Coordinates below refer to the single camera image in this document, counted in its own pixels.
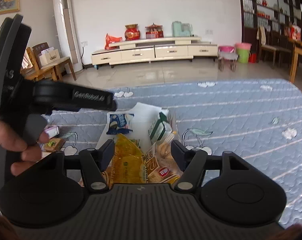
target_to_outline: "white stripe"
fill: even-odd
[[[248,117],[248,116],[255,116],[255,115],[261,115],[261,114],[272,114],[272,113],[280,113],[285,111],[291,111],[296,109],[302,109],[302,106],[296,106],[286,109],[279,109],[279,110],[273,110],[273,111],[265,111],[265,112],[256,112],[256,113],[250,113],[250,114],[234,114],[234,115],[225,115],[225,116],[215,116],[215,117],[208,117],[208,118],[199,118],[199,119],[183,119],[183,120],[177,120],[177,123],[180,122],[200,122],[200,121],[207,121],[207,120],[217,120],[217,119],[228,119],[228,118],[237,118],[237,117]]]
[[[198,83],[204,82],[215,82],[215,84],[287,84],[288,81],[199,81]],[[132,87],[133,89],[144,89],[144,88],[160,88],[160,87],[178,87],[178,86],[191,86],[197,83],[178,83],[178,84],[163,84],[163,85],[152,85],[152,86],[141,86]]]
[[[164,94],[164,95],[148,95],[148,96],[137,96],[129,98],[118,98],[121,99],[142,99],[142,98],[158,98],[158,97],[182,97],[182,96],[196,96],[196,95],[214,95],[214,94],[236,94],[236,93],[255,93],[255,92],[278,92],[278,91],[293,91],[298,90],[298,88],[289,88],[289,89],[273,89],[272,91],[265,91],[262,89],[255,90],[225,90],[225,91],[207,91],[207,92],[194,92],[194,93],[180,93],[180,94]]]
[[[287,174],[289,174],[289,173],[292,173],[292,171],[296,170],[296,169],[299,168],[300,166],[302,166],[302,163],[299,164],[299,165],[297,165],[296,167],[294,167],[294,168],[292,168],[292,169],[290,169],[290,170],[288,170],[288,171],[282,173],[281,175],[276,176],[275,178],[273,178],[273,180],[277,180],[277,179],[279,179],[279,178],[281,178],[281,177],[283,177],[283,176],[285,176],[285,175],[287,175]]]
[[[83,144],[95,144],[98,142],[75,142],[75,141],[66,141],[67,143],[83,143]]]
[[[105,112],[104,110],[89,110],[89,111],[81,111],[81,112],[63,112],[63,113],[52,113],[51,115],[55,114],[87,114],[87,113],[95,113],[95,112]]]
[[[59,124],[60,127],[69,127],[69,126],[105,126],[106,123],[89,123],[89,124]]]
[[[299,139],[299,140],[297,140],[297,141],[293,141],[293,142],[290,142],[290,143],[281,145],[281,146],[279,146],[279,147],[276,147],[276,148],[273,148],[273,149],[270,149],[270,150],[267,150],[267,151],[264,151],[264,152],[256,153],[256,154],[249,155],[249,156],[245,156],[245,157],[243,157],[243,159],[248,159],[248,158],[260,156],[260,155],[263,155],[263,154],[266,154],[266,153],[270,153],[270,152],[273,152],[273,151],[277,151],[277,150],[279,150],[279,149],[285,148],[285,147],[287,147],[287,146],[296,144],[296,143],[301,142],[301,141],[302,141],[302,138]]]
[[[302,194],[299,195],[296,199],[294,199],[292,202],[289,202],[286,207],[291,207],[292,205],[294,205],[294,203],[299,200],[300,198],[302,198]]]
[[[193,104],[193,105],[162,106],[162,108],[180,108],[180,107],[196,107],[196,106],[234,105],[234,104],[241,104],[241,103],[269,102],[269,101],[290,100],[290,99],[298,99],[298,98],[302,98],[302,96],[285,97],[285,98],[264,98],[264,99],[228,101],[228,102],[214,102],[214,103]]]
[[[298,120],[296,122],[285,123],[285,124],[281,124],[281,125],[275,125],[275,126],[271,126],[271,127],[267,127],[267,128],[263,128],[263,129],[259,129],[259,130],[252,130],[252,131],[243,132],[243,133],[233,133],[233,134],[214,136],[214,137],[203,137],[203,138],[201,138],[201,140],[228,138],[228,137],[246,135],[246,134],[251,134],[251,133],[256,133],[256,132],[263,132],[263,131],[273,130],[273,129],[280,128],[280,127],[286,127],[286,126],[294,125],[294,124],[297,124],[297,123],[300,123],[300,122],[302,122],[302,120]],[[197,141],[197,139],[194,138],[194,139],[185,140],[185,142],[192,142],[192,141]]]

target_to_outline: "drawer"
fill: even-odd
[[[138,61],[140,59],[153,59],[154,48],[143,48],[143,49],[129,49],[121,51],[122,60]]]
[[[155,57],[183,57],[188,55],[188,46],[155,47]]]
[[[217,46],[188,46],[189,56],[217,56]]]
[[[93,65],[121,61],[121,51],[107,52],[96,55],[91,55]]]

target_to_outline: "tiled floor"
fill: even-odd
[[[272,69],[271,62],[258,64],[237,63],[235,72],[230,71],[227,65],[221,72],[217,62],[212,59],[196,58],[189,60],[168,60],[152,63],[133,63],[100,66],[98,70],[89,68],[76,72],[75,82],[70,74],[63,77],[64,82],[75,83],[93,88],[121,88],[139,85],[163,84],[175,82],[198,82],[206,80],[225,79],[255,79],[255,78],[289,78],[287,65]],[[302,91],[302,65],[297,71],[295,85]]]

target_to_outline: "blue mattress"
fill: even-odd
[[[285,227],[302,224],[302,92],[297,87],[272,79],[152,85],[130,91],[130,98],[117,99],[119,110],[137,102],[169,108],[175,112],[179,135],[191,130],[185,133],[185,145],[207,146],[214,155],[229,150],[244,158],[285,190],[287,206],[280,222]],[[47,119],[60,126],[60,134],[67,134],[64,147],[69,154],[95,148],[107,123],[105,112],[89,109],[56,111]]]

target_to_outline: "power cord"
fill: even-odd
[[[81,57],[80,57],[80,60],[81,60],[82,67],[83,67],[84,69],[88,69],[88,68],[83,64],[83,62],[82,62],[83,54],[84,54],[84,47],[82,47],[82,55],[81,55]]]

